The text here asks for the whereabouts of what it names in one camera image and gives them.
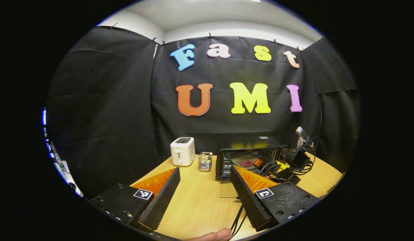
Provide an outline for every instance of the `white toaster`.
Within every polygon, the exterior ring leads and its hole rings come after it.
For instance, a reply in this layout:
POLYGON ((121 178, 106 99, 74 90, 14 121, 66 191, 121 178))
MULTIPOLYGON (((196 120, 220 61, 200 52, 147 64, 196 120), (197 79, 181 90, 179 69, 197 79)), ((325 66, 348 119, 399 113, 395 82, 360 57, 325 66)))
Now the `white toaster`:
POLYGON ((195 143, 192 137, 179 137, 170 144, 172 162, 176 166, 189 166, 195 158, 195 143))

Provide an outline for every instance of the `finger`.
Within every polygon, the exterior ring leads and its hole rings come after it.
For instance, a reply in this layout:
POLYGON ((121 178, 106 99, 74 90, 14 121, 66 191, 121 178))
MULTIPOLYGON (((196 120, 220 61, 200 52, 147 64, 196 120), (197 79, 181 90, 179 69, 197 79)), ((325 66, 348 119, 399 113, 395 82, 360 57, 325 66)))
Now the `finger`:
POLYGON ((221 239, 221 240, 219 240, 219 241, 228 241, 228 240, 230 240, 232 238, 232 235, 229 235, 229 236, 227 236, 227 237, 225 237, 225 238, 223 238, 223 239, 221 239))
POLYGON ((185 241, 215 241, 215 240, 217 240, 217 234, 214 232, 211 232, 201 237, 186 239, 185 241))
POLYGON ((231 233, 232 233, 232 230, 230 230, 230 229, 222 229, 222 230, 216 232, 216 234, 217 234, 216 240, 222 240, 222 239, 226 238, 227 236, 230 236, 231 233))

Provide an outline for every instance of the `table surface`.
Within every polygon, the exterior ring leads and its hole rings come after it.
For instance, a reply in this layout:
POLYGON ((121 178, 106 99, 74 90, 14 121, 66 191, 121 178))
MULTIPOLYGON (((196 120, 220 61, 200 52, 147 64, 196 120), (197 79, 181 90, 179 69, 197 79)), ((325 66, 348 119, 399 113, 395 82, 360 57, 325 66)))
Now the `table surface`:
MULTIPOLYGON (((314 159, 313 155, 309 153, 307 155, 311 160, 314 159)), ((134 183, 175 167, 170 157, 134 183)), ((213 156, 211 171, 199 171, 198 160, 195 160, 190 166, 179 166, 179 169, 181 181, 156 232, 173 238, 188 239, 209 232, 217 232, 223 228, 231 228, 241 206, 241 201, 236 198, 219 197, 219 191, 223 192, 223 187, 221 188, 223 184, 215 179, 216 156, 213 156)), ((297 186, 316 197, 320 197, 327 194, 341 176, 339 171, 316 157, 313 168, 307 174, 300 176, 301 180, 297 186)), ((239 224, 244 215, 245 211, 243 210, 239 224)), ((231 241, 257 233, 259 232, 256 232, 246 218, 241 229, 231 241)))

